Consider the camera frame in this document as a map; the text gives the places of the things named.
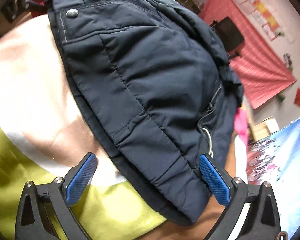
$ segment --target yellow fabric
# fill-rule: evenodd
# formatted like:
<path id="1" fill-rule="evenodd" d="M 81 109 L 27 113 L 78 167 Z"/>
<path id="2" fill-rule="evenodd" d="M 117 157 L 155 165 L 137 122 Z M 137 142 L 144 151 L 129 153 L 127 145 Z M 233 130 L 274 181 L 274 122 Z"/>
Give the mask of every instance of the yellow fabric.
<path id="1" fill-rule="evenodd" d="M 7 239 L 14 239 L 15 219 L 25 182 L 49 183 L 56 176 L 26 157 L 0 128 L 0 231 Z M 87 186 L 72 210 L 93 239 L 134 239 L 165 221 L 128 181 L 109 187 Z M 58 226 L 56 230 L 64 239 Z"/>

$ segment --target pink fabric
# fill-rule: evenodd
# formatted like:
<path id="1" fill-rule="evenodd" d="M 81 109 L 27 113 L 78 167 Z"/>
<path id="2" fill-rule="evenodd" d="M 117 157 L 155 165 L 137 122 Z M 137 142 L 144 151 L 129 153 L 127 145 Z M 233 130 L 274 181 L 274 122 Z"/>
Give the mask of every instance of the pink fabric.
<path id="1" fill-rule="evenodd" d="M 232 0 L 208 0 L 199 14 L 207 24 L 230 17 L 245 38 L 241 57 L 231 66 L 245 88 L 253 109 L 261 106 L 296 79 Z"/>
<path id="2" fill-rule="evenodd" d="M 238 132 L 238 135 L 244 144 L 248 146 L 249 135 L 246 110 L 243 110 L 242 108 L 237 109 L 237 113 L 234 117 L 234 129 Z"/>

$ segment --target snap button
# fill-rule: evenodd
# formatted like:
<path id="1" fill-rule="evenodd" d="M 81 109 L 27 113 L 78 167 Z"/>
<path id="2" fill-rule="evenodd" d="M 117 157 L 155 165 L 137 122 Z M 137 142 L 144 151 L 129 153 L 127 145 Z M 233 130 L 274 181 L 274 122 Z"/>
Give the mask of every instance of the snap button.
<path id="1" fill-rule="evenodd" d="M 66 12 L 66 16 L 68 17 L 68 18 L 76 18 L 77 17 L 77 15 L 78 15 L 78 10 L 77 9 L 70 9 L 70 10 L 68 10 L 67 12 Z"/>

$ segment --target screw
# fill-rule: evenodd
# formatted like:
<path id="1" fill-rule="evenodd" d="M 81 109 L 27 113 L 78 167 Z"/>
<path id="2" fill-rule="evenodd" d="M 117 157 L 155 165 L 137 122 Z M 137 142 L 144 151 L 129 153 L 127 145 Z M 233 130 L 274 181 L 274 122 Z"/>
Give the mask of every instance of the screw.
<path id="1" fill-rule="evenodd" d="M 264 184 L 266 187 L 271 187 L 270 182 L 265 181 L 263 184 Z"/>
<path id="2" fill-rule="evenodd" d="M 27 182 L 26 182 L 26 186 L 27 186 L 27 187 L 31 187 L 31 186 L 32 186 L 32 181 L 30 181 L 30 180 L 27 181 Z"/>
<path id="3" fill-rule="evenodd" d="M 55 184 L 59 184 L 59 183 L 61 183 L 61 181 L 62 181 L 62 178 L 61 178 L 61 177 L 56 177 L 56 178 L 54 179 L 54 183 L 55 183 Z"/>
<path id="4" fill-rule="evenodd" d="M 241 183 L 242 183 L 242 179 L 239 178 L 239 177 L 234 177 L 233 180 L 234 180 L 234 182 L 235 182 L 236 184 L 241 184 Z"/>

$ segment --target navy blue jacket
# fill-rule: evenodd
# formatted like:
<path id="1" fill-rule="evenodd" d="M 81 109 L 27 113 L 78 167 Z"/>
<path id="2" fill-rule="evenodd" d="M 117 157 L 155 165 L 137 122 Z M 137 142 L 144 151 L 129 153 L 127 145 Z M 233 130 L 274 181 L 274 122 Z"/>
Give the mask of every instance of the navy blue jacket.
<path id="1" fill-rule="evenodd" d="M 154 210 L 195 223 L 211 195 L 197 172 L 202 128 L 224 167 L 242 100 L 220 39 L 173 0 L 46 4 L 71 91 L 112 162 Z"/>

